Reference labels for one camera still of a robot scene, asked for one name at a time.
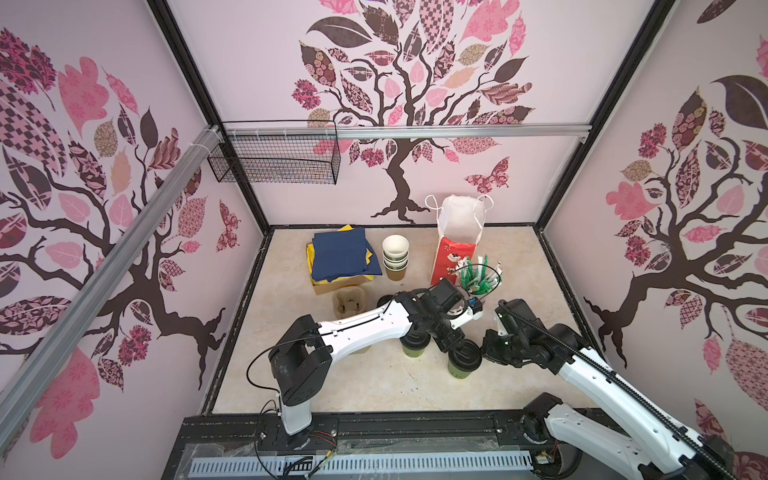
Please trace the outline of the green paper coffee cup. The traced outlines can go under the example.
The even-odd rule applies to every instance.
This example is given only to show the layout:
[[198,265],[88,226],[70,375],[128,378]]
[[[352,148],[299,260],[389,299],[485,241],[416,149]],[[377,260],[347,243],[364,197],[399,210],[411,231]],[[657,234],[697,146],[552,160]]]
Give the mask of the green paper coffee cup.
[[427,344],[424,345],[406,345],[402,344],[402,350],[404,354],[409,358],[418,358],[420,357],[426,350]]

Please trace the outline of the black cup lid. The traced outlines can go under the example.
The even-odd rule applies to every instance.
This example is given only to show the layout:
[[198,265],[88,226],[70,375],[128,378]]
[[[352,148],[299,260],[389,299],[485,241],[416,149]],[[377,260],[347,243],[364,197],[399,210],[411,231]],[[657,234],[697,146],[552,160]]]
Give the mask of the black cup lid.
[[409,331],[406,335],[400,338],[400,343],[406,344],[406,345],[429,345],[431,341],[431,336],[426,332],[411,332]]
[[448,352],[448,362],[462,364],[482,363],[481,348],[472,340],[465,340],[460,346]]

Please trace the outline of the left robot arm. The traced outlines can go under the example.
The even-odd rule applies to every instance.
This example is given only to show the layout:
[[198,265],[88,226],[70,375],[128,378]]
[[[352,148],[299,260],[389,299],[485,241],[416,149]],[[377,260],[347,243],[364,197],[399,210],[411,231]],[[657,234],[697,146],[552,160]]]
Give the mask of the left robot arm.
[[296,319],[268,350],[271,373],[279,389],[281,420],[292,437],[312,425],[311,400],[323,388],[334,364],[377,343],[426,337],[451,357],[475,344],[462,327],[483,315],[483,302],[451,281],[399,292],[373,310],[347,319],[317,322]]

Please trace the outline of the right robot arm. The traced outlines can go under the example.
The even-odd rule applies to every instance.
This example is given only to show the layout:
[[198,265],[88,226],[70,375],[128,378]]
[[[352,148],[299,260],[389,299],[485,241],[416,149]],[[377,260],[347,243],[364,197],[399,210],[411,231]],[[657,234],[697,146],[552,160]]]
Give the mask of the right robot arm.
[[732,479],[734,451],[676,420],[623,379],[572,328],[547,328],[521,299],[499,302],[499,331],[487,331],[482,352],[496,364],[536,365],[590,398],[617,424],[588,418],[544,392],[524,409],[520,428],[531,442],[569,444],[626,479]]

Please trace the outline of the stack of black lids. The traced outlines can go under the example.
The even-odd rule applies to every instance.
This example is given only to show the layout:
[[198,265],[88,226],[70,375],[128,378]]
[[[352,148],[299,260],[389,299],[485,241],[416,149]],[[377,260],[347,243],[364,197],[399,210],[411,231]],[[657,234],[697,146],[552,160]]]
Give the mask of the stack of black lids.
[[377,307],[385,307],[385,306],[390,304],[390,302],[393,300],[393,298],[394,298],[393,295],[384,295],[384,296],[382,296],[382,297],[380,297],[378,299],[376,306]]

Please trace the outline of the green white straw packets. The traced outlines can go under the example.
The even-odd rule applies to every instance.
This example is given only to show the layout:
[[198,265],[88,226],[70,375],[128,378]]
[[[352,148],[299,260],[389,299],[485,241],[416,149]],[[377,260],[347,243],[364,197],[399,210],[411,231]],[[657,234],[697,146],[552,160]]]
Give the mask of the green white straw packets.
[[490,295],[503,282],[502,264],[492,263],[487,255],[461,258],[454,273],[457,285],[471,296]]

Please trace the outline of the stack of paper cups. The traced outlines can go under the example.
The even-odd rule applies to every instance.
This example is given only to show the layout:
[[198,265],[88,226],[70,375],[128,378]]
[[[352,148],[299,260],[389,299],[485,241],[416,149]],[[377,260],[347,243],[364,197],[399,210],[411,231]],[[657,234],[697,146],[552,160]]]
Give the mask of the stack of paper cups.
[[391,281],[400,281],[405,277],[409,263],[409,249],[410,243],[402,235],[389,235],[383,240],[383,261],[386,275]]

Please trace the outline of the cardboard napkin box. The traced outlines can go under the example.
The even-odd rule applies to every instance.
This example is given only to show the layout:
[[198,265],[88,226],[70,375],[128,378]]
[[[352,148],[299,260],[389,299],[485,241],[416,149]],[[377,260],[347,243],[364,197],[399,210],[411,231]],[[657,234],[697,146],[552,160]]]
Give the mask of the cardboard napkin box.
[[375,278],[375,275],[356,275],[351,277],[338,277],[333,281],[315,281],[311,279],[311,284],[316,295],[323,295],[346,287],[357,287],[369,283]]

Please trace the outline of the pulp cup carrier tray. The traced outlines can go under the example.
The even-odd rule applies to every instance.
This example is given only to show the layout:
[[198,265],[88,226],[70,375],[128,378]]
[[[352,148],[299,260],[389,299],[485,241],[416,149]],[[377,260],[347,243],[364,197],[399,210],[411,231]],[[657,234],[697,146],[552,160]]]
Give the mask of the pulp cup carrier tray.
[[332,297],[333,312],[337,319],[346,319],[368,310],[367,293],[358,286],[344,287]]

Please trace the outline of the red white paper bag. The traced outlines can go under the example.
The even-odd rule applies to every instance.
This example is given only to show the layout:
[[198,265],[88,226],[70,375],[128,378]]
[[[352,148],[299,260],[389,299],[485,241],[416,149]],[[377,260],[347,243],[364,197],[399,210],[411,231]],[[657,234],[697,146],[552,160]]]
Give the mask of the red white paper bag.
[[487,194],[477,197],[449,195],[438,204],[434,195],[425,198],[428,209],[436,212],[438,247],[430,283],[444,278],[455,280],[460,260],[472,256],[485,226],[487,211],[495,205]]

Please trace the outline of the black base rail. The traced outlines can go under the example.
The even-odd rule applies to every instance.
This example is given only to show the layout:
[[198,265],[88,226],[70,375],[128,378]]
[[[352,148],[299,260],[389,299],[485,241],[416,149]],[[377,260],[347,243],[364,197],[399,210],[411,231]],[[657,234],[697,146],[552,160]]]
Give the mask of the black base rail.
[[[597,408],[577,412],[616,429]],[[523,410],[316,413],[303,433],[288,436],[271,406],[262,413],[189,417],[182,423],[165,479],[189,479],[195,458],[525,451],[533,470],[440,479],[625,479],[602,462],[560,441],[537,444],[520,428]]]

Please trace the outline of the aluminium frame bar back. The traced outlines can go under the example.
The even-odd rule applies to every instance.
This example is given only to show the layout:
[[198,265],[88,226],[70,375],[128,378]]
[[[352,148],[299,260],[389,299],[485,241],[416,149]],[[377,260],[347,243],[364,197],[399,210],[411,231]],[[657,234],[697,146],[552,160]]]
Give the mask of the aluminium frame bar back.
[[267,126],[255,122],[245,125],[229,124],[224,131],[232,137],[319,137],[338,140],[436,139],[436,138],[514,138],[514,137],[577,137],[586,138],[592,127],[588,124],[514,124],[514,125],[447,125],[447,126],[367,126],[367,127],[295,127]]

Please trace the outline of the aluminium frame bar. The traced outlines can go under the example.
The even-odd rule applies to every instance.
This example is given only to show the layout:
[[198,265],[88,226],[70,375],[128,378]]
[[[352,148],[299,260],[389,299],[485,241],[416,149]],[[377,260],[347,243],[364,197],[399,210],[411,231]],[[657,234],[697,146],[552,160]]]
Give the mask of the aluminium frame bar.
[[245,125],[229,124],[224,131],[232,137],[319,137],[338,140],[436,139],[436,138],[514,138],[514,137],[577,137],[586,138],[592,127],[588,124],[514,124],[514,125],[447,125],[447,126],[367,126],[367,127],[295,127],[267,126],[255,122]]
[[163,216],[171,209],[197,168],[220,143],[222,133],[223,129],[216,125],[207,126],[199,133],[182,155],[179,164],[168,174],[162,187],[107,254],[102,266],[77,293],[64,315],[2,391],[2,448],[8,446],[21,428],[143,246],[157,230]]

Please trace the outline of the aluminium frame bar left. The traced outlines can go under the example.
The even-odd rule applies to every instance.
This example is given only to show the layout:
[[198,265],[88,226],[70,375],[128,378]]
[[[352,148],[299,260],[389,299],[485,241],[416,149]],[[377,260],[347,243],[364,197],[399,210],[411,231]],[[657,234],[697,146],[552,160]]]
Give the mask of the aluminium frame bar left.
[[162,187],[107,254],[102,266],[77,293],[64,315],[2,391],[2,448],[8,446],[21,428],[143,246],[157,230],[163,216],[171,209],[197,168],[220,143],[222,133],[223,129],[216,125],[207,126],[199,133],[182,155],[179,164],[168,174]]

